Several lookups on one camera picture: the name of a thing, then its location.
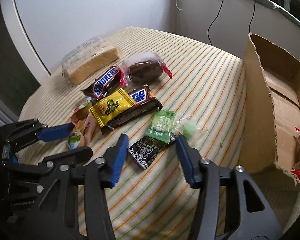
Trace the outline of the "orange salted egg packet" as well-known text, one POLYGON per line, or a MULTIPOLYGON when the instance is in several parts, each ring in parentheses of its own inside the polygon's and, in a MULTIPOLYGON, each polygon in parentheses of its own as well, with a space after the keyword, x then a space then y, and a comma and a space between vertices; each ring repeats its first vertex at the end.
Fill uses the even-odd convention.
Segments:
POLYGON ((93 99, 89 96, 81 100, 75 107, 71 116, 71 123, 76 125, 79 120, 83 120, 89 114, 89 108, 93 106, 93 99))

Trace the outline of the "black patterned snack packet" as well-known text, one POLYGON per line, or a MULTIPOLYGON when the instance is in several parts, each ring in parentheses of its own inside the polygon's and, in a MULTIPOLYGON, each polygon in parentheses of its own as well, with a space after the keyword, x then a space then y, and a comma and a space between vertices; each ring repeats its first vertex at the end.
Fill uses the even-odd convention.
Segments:
POLYGON ((133 145, 127 148, 129 154, 135 162, 144 170, 146 170, 163 150, 169 148, 175 143, 175 135, 172 134, 170 142, 165 143, 159 139, 144 136, 133 145))

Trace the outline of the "dark cake clear wrapper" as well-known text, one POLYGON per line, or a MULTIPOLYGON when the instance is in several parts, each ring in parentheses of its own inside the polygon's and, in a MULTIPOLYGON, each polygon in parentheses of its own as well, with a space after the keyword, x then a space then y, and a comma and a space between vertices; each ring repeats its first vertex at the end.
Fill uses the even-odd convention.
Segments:
POLYGON ((163 59, 155 52, 134 54, 123 60, 121 66, 121 84, 128 86, 145 85, 158 80, 163 73, 170 79, 173 74, 163 59))

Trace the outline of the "green candy clear wrapper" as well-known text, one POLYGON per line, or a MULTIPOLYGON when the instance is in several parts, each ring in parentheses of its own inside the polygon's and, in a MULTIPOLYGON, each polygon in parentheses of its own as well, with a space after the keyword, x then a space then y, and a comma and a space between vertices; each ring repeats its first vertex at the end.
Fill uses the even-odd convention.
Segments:
POLYGON ((190 146, 194 146, 203 139, 207 128, 201 128, 190 116, 182 117, 173 122, 173 131, 176 135, 183 135, 190 146))

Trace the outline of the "clear bag of crackers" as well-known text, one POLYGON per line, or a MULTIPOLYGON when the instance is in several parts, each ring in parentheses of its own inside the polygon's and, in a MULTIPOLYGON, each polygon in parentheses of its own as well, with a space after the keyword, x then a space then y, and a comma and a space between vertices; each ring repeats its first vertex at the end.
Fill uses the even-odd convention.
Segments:
POLYGON ((120 56, 121 49, 118 46, 95 36, 62 58, 62 74, 67 85, 77 86, 120 56))

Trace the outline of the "brown cardboard box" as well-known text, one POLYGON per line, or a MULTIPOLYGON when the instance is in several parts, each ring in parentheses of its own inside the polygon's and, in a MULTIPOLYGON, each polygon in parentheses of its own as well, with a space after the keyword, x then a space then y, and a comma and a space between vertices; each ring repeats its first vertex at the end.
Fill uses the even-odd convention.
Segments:
POLYGON ((300 191, 300 179, 291 173, 298 159, 300 61, 250 33, 243 68, 246 115, 239 164, 260 184, 300 191))

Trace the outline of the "pink stick packet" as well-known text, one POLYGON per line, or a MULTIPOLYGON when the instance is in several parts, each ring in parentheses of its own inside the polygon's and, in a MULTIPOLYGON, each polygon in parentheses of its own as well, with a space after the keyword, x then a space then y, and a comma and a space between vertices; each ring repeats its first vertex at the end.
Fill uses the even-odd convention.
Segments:
POLYGON ((88 146, 91 142, 93 134, 95 133, 97 123, 95 118, 89 113, 84 124, 82 134, 84 137, 84 144, 88 146))

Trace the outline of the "Snickers bar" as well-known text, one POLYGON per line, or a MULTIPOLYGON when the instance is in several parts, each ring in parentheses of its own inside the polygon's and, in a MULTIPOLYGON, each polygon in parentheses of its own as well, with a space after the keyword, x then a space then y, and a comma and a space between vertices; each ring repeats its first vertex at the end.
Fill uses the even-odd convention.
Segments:
POLYGON ((81 92, 96 100, 105 98, 122 85, 122 75, 122 70, 119 66, 111 66, 89 87, 81 90, 81 92))

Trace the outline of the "green square candy packet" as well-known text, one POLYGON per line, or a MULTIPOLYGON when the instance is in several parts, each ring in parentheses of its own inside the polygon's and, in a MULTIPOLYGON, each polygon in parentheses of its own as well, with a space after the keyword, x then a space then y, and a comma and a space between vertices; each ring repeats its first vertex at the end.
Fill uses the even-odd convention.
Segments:
POLYGON ((145 135, 169 144, 171 140, 174 119, 174 111, 155 111, 151 123, 145 131, 145 135))

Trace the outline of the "yellow snack packet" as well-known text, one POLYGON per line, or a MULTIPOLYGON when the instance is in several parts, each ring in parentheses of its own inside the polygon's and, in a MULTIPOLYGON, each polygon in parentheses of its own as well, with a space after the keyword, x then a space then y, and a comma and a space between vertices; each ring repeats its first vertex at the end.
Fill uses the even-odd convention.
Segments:
POLYGON ((110 120, 132 108, 135 104, 136 101, 123 88, 119 88, 90 107, 89 113, 94 117, 99 127, 102 128, 110 120))

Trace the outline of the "dark chocolate bar blue label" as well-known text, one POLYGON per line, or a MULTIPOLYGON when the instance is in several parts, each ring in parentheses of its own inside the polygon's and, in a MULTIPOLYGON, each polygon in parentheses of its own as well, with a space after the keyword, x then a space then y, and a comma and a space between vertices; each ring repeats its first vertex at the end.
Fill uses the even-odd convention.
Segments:
POLYGON ((130 120, 136 119, 138 116, 142 116, 150 111, 162 110, 161 102, 150 90, 148 85, 134 89, 128 92, 128 95, 136 101, 136 104, 109 120, 107 124, 101 128, 103 135, 110 133, 130 120))

